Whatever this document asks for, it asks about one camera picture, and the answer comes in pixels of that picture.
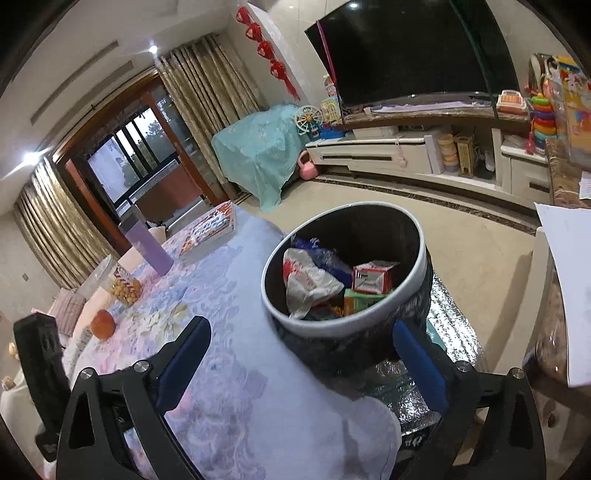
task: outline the television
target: television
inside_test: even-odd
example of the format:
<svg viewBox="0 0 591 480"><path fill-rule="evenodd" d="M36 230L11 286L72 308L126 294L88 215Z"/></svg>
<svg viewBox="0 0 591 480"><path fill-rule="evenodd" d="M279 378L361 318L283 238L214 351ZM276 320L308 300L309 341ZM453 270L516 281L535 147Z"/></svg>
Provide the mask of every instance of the television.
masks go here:
<svg viewBox="0 0 591 480"><path fill-rule="evenodd" d="M344 108L519 90L486 0L352 0L320 25ZM306 35L330 73L317 25Z"/></svg>

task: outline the aluminum foil mat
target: aluminum foil mat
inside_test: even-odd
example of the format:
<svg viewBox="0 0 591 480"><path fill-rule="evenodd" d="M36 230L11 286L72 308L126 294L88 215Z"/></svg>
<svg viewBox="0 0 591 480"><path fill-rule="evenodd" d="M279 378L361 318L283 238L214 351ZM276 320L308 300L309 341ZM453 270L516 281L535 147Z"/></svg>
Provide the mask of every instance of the aluminum foil mat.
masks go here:
<svg viewBox="0 0 591 480"><path fill-rule="evenodd" d="M476 332L435 273L427 319L445 343L452 361L466 360L478 371L488 371ZM360 393L385 403L400 420L403 436L439 421L439 414L427 408L400 360L383 361L363 373L349 377L348 382Z"/></svg>

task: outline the red lantern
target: red lantern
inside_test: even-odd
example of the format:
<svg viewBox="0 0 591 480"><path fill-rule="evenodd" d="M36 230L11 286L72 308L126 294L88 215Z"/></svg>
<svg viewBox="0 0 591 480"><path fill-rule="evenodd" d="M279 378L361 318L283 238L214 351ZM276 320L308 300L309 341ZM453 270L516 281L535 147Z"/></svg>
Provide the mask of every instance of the red lantern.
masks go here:
<svg viewBox="0 0 591 480"><path fill-rule="evenodd" d="M240 7L238 9L238 12L236 12L236 20L238 20L240 23L244 23L245 25L251 24L251 16L248 14L246 7Z"/></svg>
<svg viewBox="0 0 591 480"><path fill-rule="evenodd" d="M251 40L260 42L262 40L261 26L256 22L251 23L246 29L246 36Z"/></svg>
<svg viewBox="0 0 591 480"><path fill-rule="evenodd" d="M267 60L275 60L275 54L273 53L273 46L267 41L263 40L259 43L256 52Z"/></svg>
<svg viewBox="0 0 591 480"><path fill-rule="evenodd" d="M280 61L271 60L271 75L273 75L278 80L283 80L285 82L285 86L287 87L287 91L291 94L291 96L296 100L300 99L300 96L297 94L296 87L294 87L293 83L290 82L287 72L285 71L285 67Z"/></svg>

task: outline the white plastic bag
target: white plastic bag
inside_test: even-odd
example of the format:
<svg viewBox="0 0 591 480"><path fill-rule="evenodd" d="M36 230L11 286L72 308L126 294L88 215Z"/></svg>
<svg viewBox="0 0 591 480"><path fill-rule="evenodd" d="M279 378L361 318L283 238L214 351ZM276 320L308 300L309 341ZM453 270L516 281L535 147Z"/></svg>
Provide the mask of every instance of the white plastic bag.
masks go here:
<svg viewBox="0 0 591 480"><path fill-rule="evenodd" d="M283 282L287 309L302 319L310 309L334 297L345 287L326 270L314 265L306 250L288 248L283 255Z"/></svg>

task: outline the red and white box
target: red and white box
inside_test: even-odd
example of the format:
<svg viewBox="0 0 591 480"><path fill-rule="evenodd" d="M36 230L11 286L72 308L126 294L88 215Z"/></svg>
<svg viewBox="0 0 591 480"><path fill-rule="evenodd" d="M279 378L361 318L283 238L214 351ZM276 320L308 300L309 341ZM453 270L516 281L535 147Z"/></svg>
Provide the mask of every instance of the red and white box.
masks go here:
<svg viewBox="0 0 591 480"><path fill-rule="evenodd" d="M386 294L392 290L391 270L400 262L372 262L353 267L353 291Z"/></svg>
<svg viewBox="0 0 591 480"><path fill-rule="evenodd" d="M203 215L187 235L179 258L188 265L212 253L236 230L236 213L232 202L225 202Z"/></svg>

